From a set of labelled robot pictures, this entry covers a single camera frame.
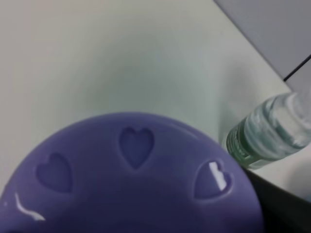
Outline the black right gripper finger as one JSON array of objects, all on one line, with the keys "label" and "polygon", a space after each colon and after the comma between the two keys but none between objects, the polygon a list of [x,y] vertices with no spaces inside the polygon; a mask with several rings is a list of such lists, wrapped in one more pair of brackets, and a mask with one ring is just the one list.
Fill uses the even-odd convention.
[{"label": "black right gripper finger", "polygon": [[244,169],[259,198],[267,233],[309,233],[311,203]]}]

